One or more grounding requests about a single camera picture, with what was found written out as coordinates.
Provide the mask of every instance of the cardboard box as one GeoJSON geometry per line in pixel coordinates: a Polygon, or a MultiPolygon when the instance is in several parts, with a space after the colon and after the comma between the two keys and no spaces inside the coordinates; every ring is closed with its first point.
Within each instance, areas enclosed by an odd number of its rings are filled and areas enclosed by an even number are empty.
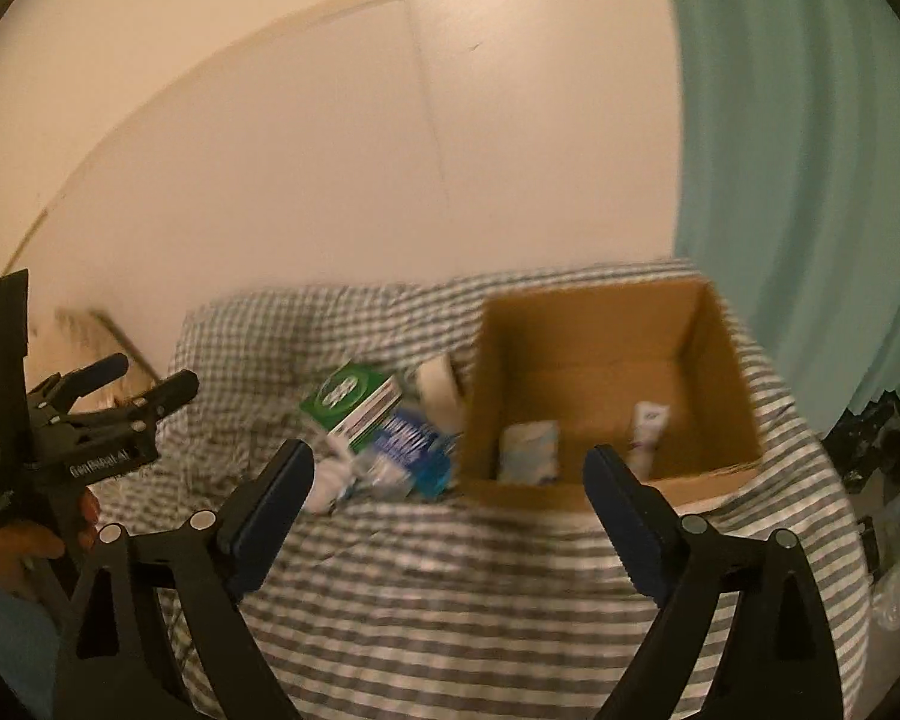
{"type": "Polygon", "coordinates": [[[650,484],[672,506],[732,493],[756,474],[749,388],[706,280],[488,300],[458,452],[461,493],[487,506],[586,511],[583,458],[601,443],[625,457],[641,400],[670,406],[650,484]],[[503,429],[545,419],[559,423],[557,483],[497,483],[503,429]]]}

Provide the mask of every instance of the checkered bedsheet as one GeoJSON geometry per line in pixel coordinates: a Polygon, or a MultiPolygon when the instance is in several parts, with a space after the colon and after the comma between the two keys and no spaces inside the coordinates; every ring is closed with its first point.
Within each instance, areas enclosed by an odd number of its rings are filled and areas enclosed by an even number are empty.
{"type": "MultiPolygon", "coordinates": [[[[449,352],[471,363],[481,304],[532,287],[693,274],[682,262],[458,278],[436,286],[309,287],[223,300],[192,313],[173,367],[200,394],[168,419],[163,460],[105,485],[104,517],[132,532],[173,528],[215,507],[287,437],[326,449],[295,405],[347,359],[409,374],[449,352]]],[[[734,319],[765,455],[759,475],[710,512],[724,533],[802,539],[840,661],[847,713],[863,677],[869,591],[840,480],[786,386],[734,319]]],[[[302,515],[264,587],[242,613],[307,717],[591,718],[655,616],[599,525],[500,522],[450,504],[352,501],[302,515]]],[[[717,609],[682,716],[706,694],[727,638],[717,609]]],[[[194,703],[218,715],[178,604],[166,603],[194,703]]]]}

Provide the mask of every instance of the human hand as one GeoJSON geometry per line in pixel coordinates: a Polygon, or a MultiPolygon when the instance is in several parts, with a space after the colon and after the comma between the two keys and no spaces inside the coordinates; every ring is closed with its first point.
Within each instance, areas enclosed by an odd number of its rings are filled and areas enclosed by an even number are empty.
{"type": "MultiPolygon", "coordinates": [[[[87,490],[80,498],[80,513],[87,527],[77,540],[84,550],[93,546],[100,519],[100,501],[87,490]]],[[[25,557],[63,557],[66,547],[63,539],[35,522],[11,522],[0,528],[0,589],[31,601],[37,600],[36,591],[29,582],[25,557]]]]}

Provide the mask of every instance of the blue sleeve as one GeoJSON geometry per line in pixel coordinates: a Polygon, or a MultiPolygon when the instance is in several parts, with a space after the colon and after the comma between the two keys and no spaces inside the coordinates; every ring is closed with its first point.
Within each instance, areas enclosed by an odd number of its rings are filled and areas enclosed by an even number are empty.
{"type": "Polygon", "coordinates": [[[0,676],[39,720],[53,715],[58,647],[46,610],[0,589],[0,676]]]}

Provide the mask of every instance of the blue gripper pad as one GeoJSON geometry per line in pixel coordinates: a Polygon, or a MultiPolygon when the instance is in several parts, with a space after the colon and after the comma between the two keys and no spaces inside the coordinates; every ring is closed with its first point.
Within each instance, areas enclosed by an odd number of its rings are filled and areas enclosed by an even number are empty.
{"type": "Polygon", "coordinates": [[[217,546],[232,559],[226,582],[239,600],[260,589],[314,483],[314,455],[288,440],[252,482],[241,485],[221,508],[217,546]]]}
{"type": "Polygon", "coordinates": [[[679,579],[679,518],[656,488],[641,485],[611,446],[583,461],[583,488],[626,574],[662,608],[679,579]]]}

